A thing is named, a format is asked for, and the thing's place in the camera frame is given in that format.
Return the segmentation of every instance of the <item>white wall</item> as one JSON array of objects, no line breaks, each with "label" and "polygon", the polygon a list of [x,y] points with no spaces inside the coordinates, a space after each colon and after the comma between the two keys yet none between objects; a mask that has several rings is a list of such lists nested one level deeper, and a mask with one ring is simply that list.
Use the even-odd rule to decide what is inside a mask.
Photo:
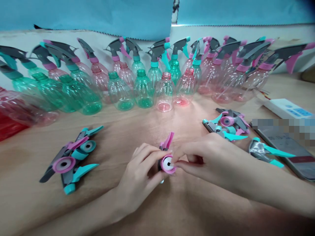
[{"label": "white wall", "polygon": [[[247,39],[248,42],[256,41],[262,36],[267,38],[280,37],[284,40],[301,39],[305,43],[315,41],[315,25],[293,25],[293,26],[269,26],[269,27],[212,27],[212,26],[180,26],[173,25],[171,28],[171,44],[185,38],[191,37],[189,46],[197,40],[199,37],[212,36],[223,42],[225,35],[232,36],[237,40]],[[83,49],[76,40],[76,38],[82,38],[86,41],[95,51],[95,55],[99,58],[100,62],[103,63],[109,70],[111,70],[112,60],[110,52],[104,51],[107,45],[117,37],[106,34],[101,34],[92,31],[84,30],[31,30],[31,31],[13,31],[13,32],[0,32],[0,45],[16,47],[24,51],[31,51],[35,46],[39,44],[43,39],[49,39],[53,41],[60,41],[70,44],[74,47],[79,48],[76,51],[77,56],[81,61],[87,65],[90,65],[88,59],[86,59]],[[153,42],[150,41],[137,41],[139,46],[143,49],[140,52],[141,60],[144,63],[146,69],[150,68],[150,56],[145,54],[148,51],[148,47]],[[295,71],[303,71],[310,65],[315,63],[315,49],[307,50],[299,58]],[[120,54],[122,61],[127,61],[128,65],[131,66],[132,60],[129,60]],[[179,52],[178,60],[180,65],[183,65],[187,58],[183,53]],[[33,60],[39,67],[42,67],[40,61]],[[27,76],[27,70],[18,62],[17,64],[19,71]],[[68,71],[66,66],[63,64],[61,69]],[[276,71],[276,73],[286,72],[285,64],[282,64]],[[0,86],[6,89],[12,89],[11,81],[0,73]]]}]

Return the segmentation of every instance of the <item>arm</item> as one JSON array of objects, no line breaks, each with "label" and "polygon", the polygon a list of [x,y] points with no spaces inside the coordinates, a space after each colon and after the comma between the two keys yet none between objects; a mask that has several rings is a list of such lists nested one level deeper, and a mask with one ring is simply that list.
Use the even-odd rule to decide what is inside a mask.
[{"label": "arm", "polygon": [[32,230],[28,235],[87,235],[118,222],[137,210],[153,189],[168,177],[163,171],[148,176],[148,172],[156,166],[156,161],[167,154],[170,152],[142,144],[135,150],[116,188],[83,207]]},{"label": "arm", "polygon": [[[184,155],[188,162],[178,161]],[[314,186],[253,158],[215,133],[181,145],[172,162],[187,173],[239,196],[315,218]]]}]

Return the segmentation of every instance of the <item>blue cloth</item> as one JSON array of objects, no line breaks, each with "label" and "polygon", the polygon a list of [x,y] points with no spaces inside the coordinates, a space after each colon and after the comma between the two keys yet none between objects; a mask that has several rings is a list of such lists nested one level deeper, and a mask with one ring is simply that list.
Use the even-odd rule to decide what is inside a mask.
[{"label": "blue cloth", "polygon": [[170,36],[170,0],[2,0],[0,31],[93,30],[116,36],[160,40]]},{"label": "blue cloth", "polygon": [[180,0],[177,24],[289,25],[315,23],[308,0]]}]

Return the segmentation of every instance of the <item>spray bottle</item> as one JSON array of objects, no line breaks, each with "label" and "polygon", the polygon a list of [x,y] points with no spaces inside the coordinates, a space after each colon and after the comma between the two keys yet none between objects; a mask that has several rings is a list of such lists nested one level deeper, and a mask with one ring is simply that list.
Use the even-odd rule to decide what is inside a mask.
[{"label": "spray bottle", "polygon": [[178,62],[178,50],[181,50],[185,54],[185,56],[187,58],[189,58],[188,51],[187,51],[187,42],[189,42],[189,41],[190,41],[190,37],[188,36],[188,37],[181,39],[181,40],[179,40],[173,44],[174,45],[173,52],[172,52],[171,60],[169,62],[170,66],[172,65],[172,63],[174,61]]},{"label": "spray bottle", "polygon": [[151,48],[150,51],[152,51],[152,54],[150,54],[150,51],[147,52],[151,56],[151,68],[148,71],[148,77],[153,84],[153,88],[155,88],[157,82],[162,79],[162,72],[158,67],[158,57],[162,56],[163,63],[165,64],[166,68],[170,70],[166,51],[169,48],[170,43],[165,43]]},{"label": "spray bottle", "polygon": [[131,57],[129,56],[129,54],[127,53],[127,51],[124,48],[124,45],[122,44],[125,41],[124,37],[119,37],[118,39],[115,39],[114,41],[112,41],[107,48],[109,47],[110,50],[108,50],[107,48],[105,49],[106,51],[110,51],[112,54],[112,59],[113,59],[113,70],[117,72],[117,74],[120,71],[120,58],[117,54],[118,51],[120,51],[123,55],[125,55],[127,58],[131,59]]},{"label": "spray bottle", "polygon": [[[229,43],[237,41],[235,38],[232,38],[232,37],[230,37],[228,35],[224,36],[223,39],[224,39],[223,45],[226,45],[226,44],[229,44]],[[240,47],[246,45],[246,43],[247,43],[247,40],[241,41]],[[239,49],[224,55],[224,59],[223,59],[222,64],[221,64],[221,67],[222,67],[223,70],[226,70],[229,67],[229,65],[231,64],[231,62],[230,62],[230,57],[231,56],[232,56],[232,64],[235,65],[235,63],[236,63],[236,56],[237,56],[238,51],[239,51]]]},{"label": "spray bottle", "polygon": [[84,71],[80,70],[77,64],[75,64],[72,60],[74,57],[72,54],[68,53],[62,48],[59,48],[56,45],[47,44],[47,43],[40,43],[41,46],[47,48],[49,53],[55,59],[57,67],[61,66],[60,61],[63,60],[66,63],[67,68],[71,71],[71,77],[80,83],[85,84],[91,90],[93,90],[100,98],[103,97],[102,92],[96,86],[93,79]]},{"label": "spray bottle", "polygon": [[279,59],[286,63],[288,73],[292,74],[298,57],[303,54],[304,50],[312,48],[315,48],[315,42],[293,45],[275,50],[275,53],[262,63],[258,69],[247,75],[242,89],[233,97],[234,101],[247,102],[256,97],[266,84],[270,70],[273,69],[276,61]]},{"label": "spray bottle", "polygon": [[199,40],[203,40],[203,43],[205,43],[206,41],[208,41],[209,37],[203,37],[203,38],[199,38],[198,40],[196,40],[195,42],[193,42],[193,44],[190,46],[192,48],[191,53],[189,54],[189,58],[188,60],[185,62],[185,64],[183,65],[182,69],[181,69],[181,73],[184,74],[187,68],[190,68],[191,65],[193,64],[193,60],[196,57],[196,48],[197,48],[197,43]]},{"label": "spray bottle", "polygon": [[225,44],[219,48],[217,48],[217,57],[213,61],[213,63],[209,66],[209,76],[202,77],[201,83],[198,88],[198,93],[202,95],[212,95],[215,92],[215,85],[222,80],[223,71],[221,68],[221,64],[224,60],[224,56],[226,54],[232,54],[233,51],[238,50],[241,41],[232,42],[229,44]]},{"label": "spray bottle", "polygon": [[210,49],[210,51],[207,54],[206,59],[204,59],[202,61],[201,65],[200,65],[200,68],[202,70],[202,77],[203,78],[207,78],[210,75],[209,67],[212,65],[213,58],[216,55],[216,50],[217,50],[218,47],[220,47],[220,43],[215,38],[211,38],[210,42],[208,42],[207,45],[206,45],[204,53],[207,53],[209,49]]},{"label": "spray bottle", "polygon": [[83,39],[80,38],[76,39],[83,48],[87,59],[89,59],[90,62],[92,63],[91,71],[93,72],[101,69],[101,71],[108,76],[108,69],[99,62],[98,58],[94,55],[94,50],[90,47],[90,45],[88,45]]},{"label": "spray bottle", "polygon": [[47,39],[44,39],[43,40],[45,43],[47,44],[52,44],[52,45],[55,45],[63,50],[65,50],[66,52],[68,52],[70,55],[71,55],[71,59],[72,61],[79,67],[79,69],[85,73],[87,73],[89,76],[92,76],[92,71],[91,69],[84,63],[82,63],[80,61],[80,58],[78,58],[76,55],[75,55],[75,50],[77,50],[77,48],[73,47],[74,50],[71,49],[72,46],[70,46],[69,44],[65,44],[65,43],[62,43],[62,42],[56,42],[56,41],[50,41],[50,40],[47,40]]},{"label": "spray bottle", "polygon": [[135,41],[129,38],[126,38],[125,41],[126,41],[126,46],[127,46],[126,48],[127,53],[129,54],[130,50],[134,52],[134,62],[131,66],[131,70],[134,73],[134,75],[136,75],[139,69],[145,70],[145,67],[143,63],[140,61],[140,56],[139,56],[139,51],[142,51],[142,49],[139,47],[139,45]]},{"label": "spray bottle", "polygon": [[193,60],[193,64],[191,68],[194,69],[194,78],[195,78],[196,90],[197,90],[201,83],[201,77],[202,77],[202,70],[200,68],[201,58],[204,54],[204,42],[202,41],[202,39],[200,39],[197,43],[195,54],[196,54],[196,57]]},{"label": "spray bottle", "polygon": [[43,66],[48,70],[48,77],[54,80],[59,80],[59,77],[65,74],[68,74],[67,72],[57,68],[57,66],[51,62],[50,60],[48,60],[48,56],[50,56],[48,50],[40,45],[37,45],[31,52],[32,54],[35,54],[37,56],[37,58],[32,58],[30,57],[30,59],[38,59],[41,61],[41,63],[43,64]]},{"label": "spray bottle", "polygon": [[7,46],[0,46],[0,56],[3,57],[3,59],[6,61],[6,63],[14,70],[17,70],[16,66],[16,59],[20,60],[22,65],[28,69],[29,76],[32,76],[36,73],[43,73],[45,75],[48,75],[47,71],[44,69],[41,69],[37,67],[37,65],[32,62],[31,60],[26,58],[25,51],[22,51],[17,48],[13,47],[7,47]]},{"label": "spray bottle", "polygon": [[212,96],[212,99],[216,103],[228,104],[233,101],[233,98],[237,96],[242,89],[246,71],[250,68],[251,63],[253,60],[257,59],[257,57],[262,54],[270,44],[270,42],[265,42],[252,49],[244,56],[243,62],[238,65],[234,73],[230,74],[225,79],[220,80],[219,83],[216,84],[217,93]]}]

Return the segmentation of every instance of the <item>table surface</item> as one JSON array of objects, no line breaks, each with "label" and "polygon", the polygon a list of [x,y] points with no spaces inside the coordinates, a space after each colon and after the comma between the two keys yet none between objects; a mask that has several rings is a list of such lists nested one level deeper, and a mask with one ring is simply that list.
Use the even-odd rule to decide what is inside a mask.
[{"label": "table surface", "polygon": [[[287,98],[315,113],[315,84],[297,79],[297,75],[271,75],[264,89],[270,98]],[[245,120],[278,118],[262,106],[262,95],[247,104],[229,107],[245,114]],[[131,154],[141,143],[158,146],[171,131],[175,132],[171,149],[181,143],[205,136],[203,119],[218,116],[222,107],[196,94],[193,104],[169,113],[155,109],[133,108],[120,112],[106,106],[93,116],[80,113],[61,114],[60,119],[43,128],[30,128],[0,143],[0,232],[16,235],[65,214],[117,186]],[[83,127],[104,129],[92,139],[97,147],[82,165],[98,163],[83,177],[75,193],[66,196],[60,176],[48,182],[39,179],[68,141]],[[248,148],[250,138],[236,144]],[[303,217],[286,214],[272,207],[249,201],[222,188],[184,173],[159,185],[134,214],[100,231],[100,235],[225,235],[260,232],[299,233],[311,227]]]}]

